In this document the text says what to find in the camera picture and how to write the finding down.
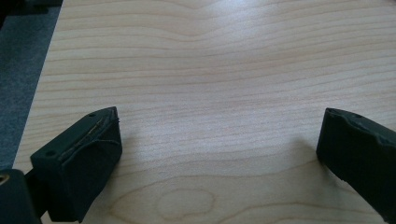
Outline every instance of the black plastic part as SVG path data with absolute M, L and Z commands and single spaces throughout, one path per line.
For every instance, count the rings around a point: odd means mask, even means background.
M 396 133 L 351 112 L 327 108 L 318 159 L 388 223 L 396 223 Z
M 85 116 L 34 153 L 34 181 L 48 187 L 51 220 L 81 222 L 121 153 L 116 107 Z
M 25 177 L 19 170 L 0 172 L 0 223 L 40 224 L 26 185 Z

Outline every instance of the wood grain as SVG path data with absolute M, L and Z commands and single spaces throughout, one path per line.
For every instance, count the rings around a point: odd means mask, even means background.
M 396 130 L 395 24 L 392 0 L 64 0 L 14 167 L 115 105 L 86 224 L 382 223 L 315 148 L 326 107 Z

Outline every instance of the black robotic claw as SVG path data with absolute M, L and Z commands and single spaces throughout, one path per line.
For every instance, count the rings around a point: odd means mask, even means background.
M 31 156 L 33 170 L 0 171 L 0 223 L 81 222 L 120 160 L 117 108 L 95 111 Z
M 396 133 L 361 115 L 327 108 L 318 159 L 388 223 L 396 223 Z

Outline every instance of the gray floor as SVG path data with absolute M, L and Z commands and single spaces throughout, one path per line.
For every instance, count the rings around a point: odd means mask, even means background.
M 9 16 L 0 30 L 0 170 L 15 160 L 59 11 Z

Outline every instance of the light wood surface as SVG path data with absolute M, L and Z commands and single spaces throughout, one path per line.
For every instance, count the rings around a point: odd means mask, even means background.
M 382 223 L 315 149 L 326 107 L 396 130 L 395 99 L 393 0 L 64 0 L 14 167 L 115 105 L 86 224 Z

